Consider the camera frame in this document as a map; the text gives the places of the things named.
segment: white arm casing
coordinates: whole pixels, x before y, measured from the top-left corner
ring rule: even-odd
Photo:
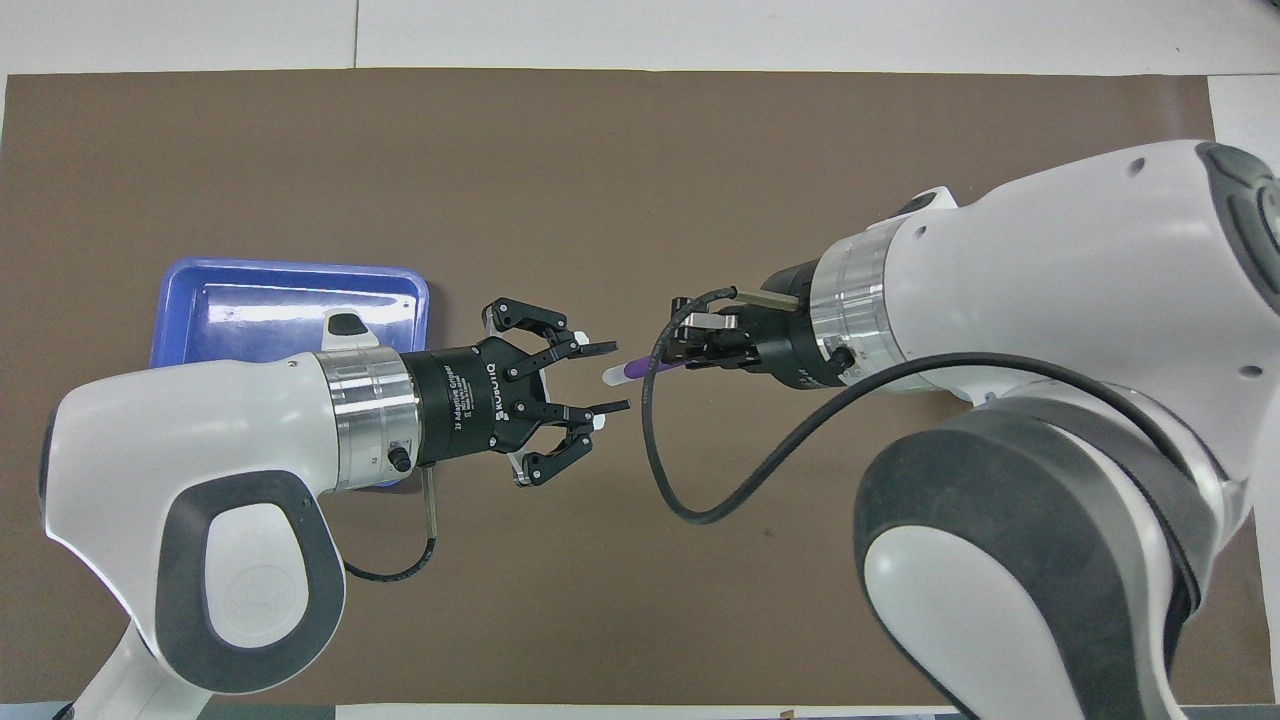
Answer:
[[[1240,150],[1174,141],[964,208],[931,192],[814,270],[819,350],[858,363],[841,380],[952,352],[1030,357],[1105,383],[1180,457],[1029,373],[904,378],[887,388],[978,407],[864,475],[868,600],[975,716],[1180,719],[1179,632],[1249,511],[1251,477],[1280,459],[1265,423],[1280,387],[1280,183]]]
[[[325,374],[315,355],[301,354],[278,363],[160,368],[77,388],[58,407],[47,459],[42,498],[49,537],[102,579],[156,660],[195,680],[172,666],[157,630],[157,593],[173,575],[172,566],[163,566],[166,527],[198,521],[172,516],[175,501],[212,480],[287,473],[301,479],[291,493],[306,505],[301,511],[319,518],[315,497],[338,477],[338,438]],[[261,488],[247,477],[236,492],[252,496]],[[207,566],[205,557],[192,560],[204,569],[195,591],[207,596],[215,629],[239,647],[280,639],[308,605],[298,541],[278,502],[214,509],[207,547],[169,548],[207,553]],[[246,512],[256,514],[255,521],[237,524]],[[278,520],[262,521],[269,512]],[[337,559],[328,544],[315,557]],[[340,564],[334,577],[340,592]]]
[[[906,218],[884,265],[904,356],[1011,352],[1130,388],[1243,479],[1280,382],[1280,315],[1231,251],[1198,145],[1110,152]],[[1027,380],[927,379],[979,401]]]

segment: small black knob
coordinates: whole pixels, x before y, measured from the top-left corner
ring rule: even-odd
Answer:
[[[827,368],[837,375],[845,370],[852,368],[858,364],[858,359],[847,347],[837,347],[831,352],[831,360],[827,360]]]
[[[387,460],[390,461],[397,473],[408,473],[410,469],[413,468],[413,459],[408,456],[407,450],[399,446],[393,447],[390,452],[387,454]]]
[[[329,333],[337,336],[365,334],[369,328],[355,313],[338,313],[329,316]]]

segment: black cable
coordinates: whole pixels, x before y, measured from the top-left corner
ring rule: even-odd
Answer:
[[[745,480],[742,480],[742,484],[730,493],[728,497],[721,501],[719,505],[708,510],[692,510],[680,502],[680,498],[676,497],[675,491],[671,488],[671,480],[667,478],[667,471],[662,466],[662,457],[658,455],[658,442],[653,430],[654,378],[658,374],[658,363],[662,359],[662,354],[667,348],[667,343],[671,341],[672,333],[675,333],[676,328],[680,327],[685,318],[687,318],[691,313],[701,310],[716,300],[728,300],[736,295],[737,291],[732,287],[716,290],[699,296],[692,302],[673,313],[671,322],[668,322],[667,327],[662,329],[662,333],[658,336],[658,342],[653,346],[653,352],[649,355],[649,365],[644,375],[644,388],[640,393],[640,424],[644,430],[645,454],[649,456],[649,468],[653,470],[654,480],[658,483],[658,492],[662,493],[662,498],[667,502],[667,507],[669,507],[676,516],[685,521],[695,525],[709,525],[722,520],[726,515],[737,510],[756,489],[760,488],[762,484],[764,484],[764,480],[767,480],[769,475],[778,469],[778,465],[781,465],[783,460],[800,447],[800,443],[803,443],[810,434],[813,434],[814,430],[829,420],[836,413],[840,413],[855,400],[893,380],[899,380],[916,373],[956,366],[980,365],[1024,370],[1084,391],[1124,415],[1130,423],[1142,430],[1147,438],[1151,439],[1152,445],[1156,446],[1156,450],[1167,457],[1175,468],[1190,477],[1190,468],[1187,465],[1187,460],[1183,457],[1183,454],[1179,452],[1178,447],[1174,445],[1172,438],[1170,438],[1165,430],[1151,419],[1149,415],[1134,405],[1132,400],[1100,383],[1098,380],[1061,365],[1055,365],[1052,363],[1021,355],[1005,355],[998,352],[948,352],[908,360],[906,363],[868,375],[867,378],[863,378],[852,386],[840,391],[838,395],[828,400],[812,415],[805,418],[804,421],[796,425],[796,428],[791,430],[791,433],[788,433],[787,437],[783,438],[768,456],[765,456],[760,465],[750,475],[748,475]]]
[[[431,475],[431,469],[428,468],[422,477],[422,505],[426,507],[426,548],[422,550],[422,556],[417,559],[417,562],[410,565],[408,568],[401,570],[399,573],[392,573],[389,575],[383,575],[380,573],[370,573],[369,570],[362,570],[351,562],[343,560],[342,566],[347,569],[348,573],[360,578],[361,580],[369,580],[371,583],[398,583],[406,578],[412,578],[421,570],[431,555],[435,552],[435,537],[439,533],[435,527],[435,479]]]
[[[424,565],[431,559],[431,553],[435,552],[435,538],[426,538],[426,550],[422,551],[422,557],[417,559],[417,562],[410,565],[408,568],[394,573],[390,575],[381,575],[378,573],[370,573],[369,570],[361,570],[346,560],[342,561],[342,566],[347,569],[348,573],[360,578],[361,580],[370,580],[374,583],[398,583],[406,578],[412,578],[422,569]]]

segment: blue tray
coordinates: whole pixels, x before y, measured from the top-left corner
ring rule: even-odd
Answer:
[[[429,293],[403,268],[186,258],[160,284],[151,366],[266,363],[320,350],[324,314],[352,307],[383,345],[426,347]]]

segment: brown mat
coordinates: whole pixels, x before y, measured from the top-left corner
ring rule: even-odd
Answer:
[[[404,265],[430,343],[499,295],[625,352],[552,373],[579,404],[648,351],[673,295],[758,283],[947,183],[961,202],[1055,164],[1212,135],[1203,78],[316,70],[13,77],[0,150],[0,701],[77,694],[125,620],[44,538],[45,420],[147,363],[156,288],[188,255]],[[690,503],[718,500],[826,396],[671,373],[659,434]],[[860,402],[736,516],[678,521],[639,413],[539,489],[506,460],[439,471],[442,538],[411,582],[352,582],[329,650],[253,702],[937,703],[858,589],[850,512],[887,443],[963,409]],[[324,501],[342,551],[407,564],[413,497]],[[1184,703],[1271,701],[1252,527],[1188,630]]]

